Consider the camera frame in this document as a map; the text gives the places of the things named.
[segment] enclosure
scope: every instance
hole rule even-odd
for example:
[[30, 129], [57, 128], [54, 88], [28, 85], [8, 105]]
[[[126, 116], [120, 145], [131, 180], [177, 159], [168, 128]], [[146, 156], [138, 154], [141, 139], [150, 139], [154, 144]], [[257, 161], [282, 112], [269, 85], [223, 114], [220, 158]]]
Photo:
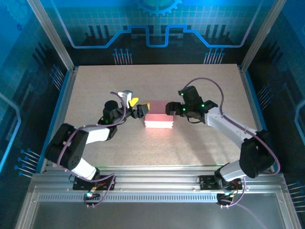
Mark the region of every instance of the enclosure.
[[[240, 156], [206, 126], [177, 118], [171, 130], [148, 130], [128, 120], [111, 141], [86, 148], [88, 162], [118, 174], [104, 206], [88, 213], [78, 199], [83, 192], [73, 191], [69, 175], [44, 157], [62, 123], [96, 123], [114, 99], [111, 91], [131, 90], [143, 102], [175, 101], [196, 77], [217, 81], [224, 110], [272, 138], [281, 174], [248, 179], [240, 203], [268, 228], [302, 228], [304, 191], [289, 189], [305, 183], [304, 7], [302, 0], [1, 1], [3, 228], [85, 228], [99, 216], [106, 228], [234, 225], [232, 210], [202, 203], [201, 195], [210, 194], [194, 180]], [[220, 102], [212, 84], [196, 87], [203, 99]], [[119, 201], [124, 193], [145, 198]], [[148, 201], [156, 193], [186, 199]], [[259, 228], [251, 214], [236, 211], [241, 227]]]

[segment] gear graphic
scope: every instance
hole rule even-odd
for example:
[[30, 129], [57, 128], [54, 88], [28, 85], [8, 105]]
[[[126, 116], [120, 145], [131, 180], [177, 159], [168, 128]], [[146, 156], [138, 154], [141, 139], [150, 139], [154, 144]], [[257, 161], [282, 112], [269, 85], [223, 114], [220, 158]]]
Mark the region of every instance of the gear graphic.
[[3, 4], [6, 6], [8, 12], [10, 12], [13, 19], [19, 24], [22, 24], [28, 16], [26, 0], [3, 0]]
[[143, 10], [143, 13], [148, 13], [149, 16], [165, 16], [166, 13], [171, 13], [172, 9], [177, 9], [177, 5], [182, 3], [182, 0], [136, 0], [135, 4], [138, 9]]

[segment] block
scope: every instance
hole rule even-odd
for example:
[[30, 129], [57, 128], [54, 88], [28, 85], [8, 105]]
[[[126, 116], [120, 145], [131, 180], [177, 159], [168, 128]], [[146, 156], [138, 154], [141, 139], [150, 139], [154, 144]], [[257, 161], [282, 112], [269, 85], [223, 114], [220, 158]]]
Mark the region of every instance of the block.
[[145, 128], [172, 128], [173, 116], [165, 113], [167, 101], [146, 101], [150, 103], [150, 110], [146, 114], [144, 123]]

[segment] speckled tabletop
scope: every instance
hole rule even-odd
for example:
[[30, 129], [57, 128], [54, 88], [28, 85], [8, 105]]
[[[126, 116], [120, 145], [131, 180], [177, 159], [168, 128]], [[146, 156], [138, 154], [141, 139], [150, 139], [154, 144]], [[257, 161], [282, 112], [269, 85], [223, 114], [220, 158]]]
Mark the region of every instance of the speckled tabletop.
[[[178, 90], [191, 79], [217, 81], [225, 95], [224, 112], [255, 128], [255, 122], [236, 64], [80, 66], [65, 122], [74, 126], [94, 124], [102, 116], [110, 92], [133, 91], [140, 102], [182, 102]], [[220, 103], [211, 82], [193, 83], [203, 100]], [[190, 124], [176, 117], [173, 129], [145, 129], [139, 119], [129, 118], [115, 137], [86, 146], [83, 157], [95, 166], [221, 165], [239, 158], [238, 147], [204, 124]]]

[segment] pink box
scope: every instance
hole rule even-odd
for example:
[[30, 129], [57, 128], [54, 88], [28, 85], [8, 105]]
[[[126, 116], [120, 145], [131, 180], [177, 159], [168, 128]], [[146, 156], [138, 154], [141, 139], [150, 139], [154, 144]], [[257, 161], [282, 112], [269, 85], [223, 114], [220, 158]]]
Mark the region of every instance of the pink box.
[[146, 128], [172, 128], [173, 116], [165, 113], [166, 101], [146, 101], [150, 103], [150, 110], [145, 116]]

